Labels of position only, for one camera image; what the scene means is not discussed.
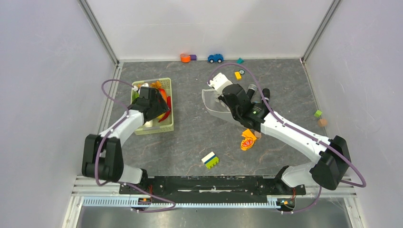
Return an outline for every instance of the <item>teal toy block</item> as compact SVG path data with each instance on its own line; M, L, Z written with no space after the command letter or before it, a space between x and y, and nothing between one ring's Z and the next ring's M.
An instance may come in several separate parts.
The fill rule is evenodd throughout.
M242 64L243 62L244 62L244 61L243 61L242 58L239 58L238 61L237 61L238 64Z
M319 118L322 115L322 111L317 110L314 114L315 117Z

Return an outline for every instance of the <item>orange toy piece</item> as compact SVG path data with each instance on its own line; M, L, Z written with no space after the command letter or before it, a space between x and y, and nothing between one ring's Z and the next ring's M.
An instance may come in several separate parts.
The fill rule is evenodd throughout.
M189 62L190 62L190 55L181 54L181 62L183 62L183 63L189 63Z
M242 136L245 137L245 139L240 143L240 148L241 150L246 151L255 144L257 138L249 129L242 132Z
M163 85L161 84L160 81L153 82L153 83L151 83L151 85L150 85L150 87L152 87L152 88L157 88L157 89L161 89L162 86L163 86Z

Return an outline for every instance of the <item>clear plastic bag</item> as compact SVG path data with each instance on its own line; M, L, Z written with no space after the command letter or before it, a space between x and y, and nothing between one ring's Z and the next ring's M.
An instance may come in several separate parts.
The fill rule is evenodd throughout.
M201 96L203 98L204 106L206 106L207 111L212 116L243 127L238 121L234 120L230 108L218 99L219 95L214 89L203 89L201 91Z

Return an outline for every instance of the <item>yellow toy block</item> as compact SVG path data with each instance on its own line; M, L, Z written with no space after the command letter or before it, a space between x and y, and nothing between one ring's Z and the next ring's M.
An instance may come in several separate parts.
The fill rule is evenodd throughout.
M237 78L237 80L241 80L242 79L242 77L241 77L241 75L240 75L240 73L237 71L237 72L235 72L235 77Z

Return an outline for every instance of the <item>green toy block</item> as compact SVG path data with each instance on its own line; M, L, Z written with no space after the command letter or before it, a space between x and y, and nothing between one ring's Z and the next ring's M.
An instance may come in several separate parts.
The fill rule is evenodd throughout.
M319 118L322 115L322 111L317 110L314 114L315 117Z
M215 166L219 161L220 161L220 160L219 160L217 157L214 157L213 159L211 159L211 161L209 161L209 162L206 164L206 167L207 167L208 169L211 169L211 168L213 168L213 166Z
M243 61L242 58L239 58L238 61L237 61L238 64L242 64L243 62L244 62L244 61Z

